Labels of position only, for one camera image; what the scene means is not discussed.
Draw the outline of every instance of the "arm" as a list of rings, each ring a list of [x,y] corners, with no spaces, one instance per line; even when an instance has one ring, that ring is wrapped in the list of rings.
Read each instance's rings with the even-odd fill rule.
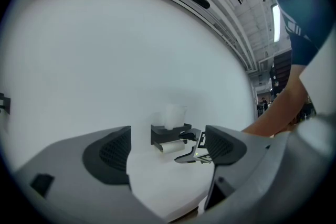
[[[300,74],[305,66],[292,65],[286,87],[268,110],[243,132],[271,136],[284,128],[302,109],[307,98]]]

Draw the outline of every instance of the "navy shirt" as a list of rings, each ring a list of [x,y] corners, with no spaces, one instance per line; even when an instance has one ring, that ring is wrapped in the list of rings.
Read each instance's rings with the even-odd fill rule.
[[[331,0],[277,0],[292,46],[292,64],[308,65],[335,22]]]

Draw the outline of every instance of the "white curved backdrop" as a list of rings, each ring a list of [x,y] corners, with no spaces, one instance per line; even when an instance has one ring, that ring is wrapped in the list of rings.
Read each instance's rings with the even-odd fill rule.
[[[213,165],[160,154],[150,124],[168,103],[186,123],[241,130],[254,119],[248,77],[196,16],[168,0],[35,0],[1,44],[2,146],[11,170],[47,145],[132,126],[133,193],[171,221],[205,197]]]

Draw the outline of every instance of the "ceiling light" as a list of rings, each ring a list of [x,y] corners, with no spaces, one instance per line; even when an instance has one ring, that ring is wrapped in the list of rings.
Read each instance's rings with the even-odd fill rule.
[[[275,5],[272,8],[273,13],[273,26],[274,26],[274,42],[278,42],[280,39],[280,8]]]

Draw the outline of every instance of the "fluorescent light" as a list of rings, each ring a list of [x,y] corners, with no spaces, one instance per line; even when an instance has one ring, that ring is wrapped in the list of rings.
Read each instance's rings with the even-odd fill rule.
[[[273,26],[274,26],[274,42],[280,39],[280,8],[278,5],[272,8],[273,12]]]

